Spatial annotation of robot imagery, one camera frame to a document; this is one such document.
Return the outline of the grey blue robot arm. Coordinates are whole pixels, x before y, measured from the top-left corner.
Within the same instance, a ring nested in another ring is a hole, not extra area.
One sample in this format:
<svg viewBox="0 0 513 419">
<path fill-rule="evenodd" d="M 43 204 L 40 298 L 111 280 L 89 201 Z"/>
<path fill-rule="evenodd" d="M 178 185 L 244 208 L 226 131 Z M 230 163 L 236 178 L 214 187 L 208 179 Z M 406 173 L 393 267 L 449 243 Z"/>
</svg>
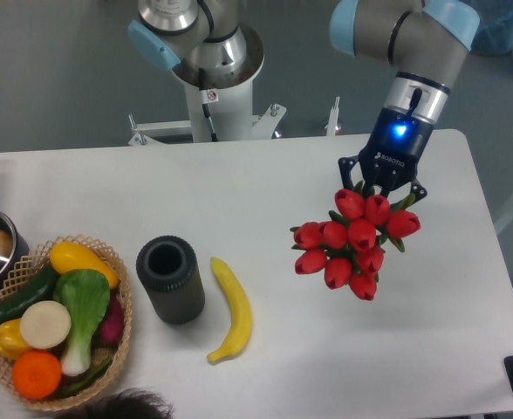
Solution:
<svg viewBox="0 0 513 419">
<path fill-rule="evenodd" d="M 252 140 L 252 83 L 264 51 L 236 1 L 141 1 L 127 34 L 140 55 L 184 86 L 196 142 Z M 359 168 L 364 191 L 403 186 L 418 202 L 428 139 L 469 54 L 480 19 L 459 1 L 342 1 L 329 38 L 345 54 L 387 62 L 397 73 L 364 148 L 339 160 L 344 187 Z"/>
</svg>

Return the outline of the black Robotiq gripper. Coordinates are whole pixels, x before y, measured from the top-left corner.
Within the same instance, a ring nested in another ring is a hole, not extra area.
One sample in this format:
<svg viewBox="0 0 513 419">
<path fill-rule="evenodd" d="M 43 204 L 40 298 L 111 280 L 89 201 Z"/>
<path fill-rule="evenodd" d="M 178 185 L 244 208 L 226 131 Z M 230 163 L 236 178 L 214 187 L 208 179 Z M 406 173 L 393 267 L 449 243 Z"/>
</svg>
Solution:
<svg viewBox="0 0 513 419">
<path fill-rule="evenodd" d="M 404 206 L 428 196 L 418 181 L 418 165 L 434 126 L 413 115 L 382 108 L 369 140 L 359 156 L 340 157 L 339 173 L 344 188 L 353 188 L 352 171 L 359 164 L 366 189 L 380 188 L 384 197 L 410 183 Z"/>
</svg>

